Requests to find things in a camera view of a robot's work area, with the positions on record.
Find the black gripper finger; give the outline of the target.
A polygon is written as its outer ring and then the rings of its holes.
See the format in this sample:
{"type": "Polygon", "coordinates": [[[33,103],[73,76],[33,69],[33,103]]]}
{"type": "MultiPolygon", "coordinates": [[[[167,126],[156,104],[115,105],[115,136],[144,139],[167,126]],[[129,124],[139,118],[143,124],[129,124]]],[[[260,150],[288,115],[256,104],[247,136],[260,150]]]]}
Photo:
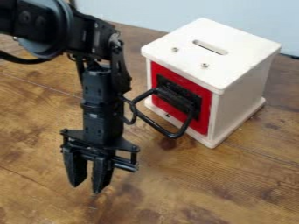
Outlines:
{"type": "Polygon", "coordinates": [[[105,157],[93,158],[92,166],[92,192],[100,193],[101,190],[109,185],[113,174],[113,166],[105,157]]]}
{"type": "Polygon", "coordinates": [[[73,187],[76,187],[88,176],[88,161],[73,148],[63,148],[61,153],[69,183],[73,187]]]}

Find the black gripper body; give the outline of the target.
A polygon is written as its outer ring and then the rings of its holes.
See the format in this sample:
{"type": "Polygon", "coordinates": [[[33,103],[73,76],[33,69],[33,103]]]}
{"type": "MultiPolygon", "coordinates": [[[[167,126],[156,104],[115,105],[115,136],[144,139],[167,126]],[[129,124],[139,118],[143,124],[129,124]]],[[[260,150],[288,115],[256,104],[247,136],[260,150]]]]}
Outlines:
{"type": "Polygon", "coordinates": [[[95,140],[84,139],[83,131],[77,129],[63,129],[61,153],[67,166],[67,171],[83,169],[84,160],[92,161],[96,157],[103,157],[107,162],[107,168],[117,168],[128,172],[136,172],[139,169],[137,152],[140,148],[128,142],[123,137],[101,144],[95,140]]]}

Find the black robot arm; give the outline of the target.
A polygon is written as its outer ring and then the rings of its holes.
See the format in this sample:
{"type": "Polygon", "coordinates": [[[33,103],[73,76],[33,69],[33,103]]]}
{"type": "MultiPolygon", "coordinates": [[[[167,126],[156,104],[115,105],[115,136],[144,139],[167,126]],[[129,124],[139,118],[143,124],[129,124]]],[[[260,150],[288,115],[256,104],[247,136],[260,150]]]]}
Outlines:
{"type": "Polygon", "coordinates": [[[69,183],[92,180],[92,192],[109,185],[116,168],[136,169],[139,149],[123,138],[123,94],[131,90],[123,44],[115,26],[80,13],[64,0],[0,0],[0,33],[33,55],[0,59],[44,63],[61,54],[76,62],[83,88],[83,129],[64,129],[60,147],[69,183]]]}

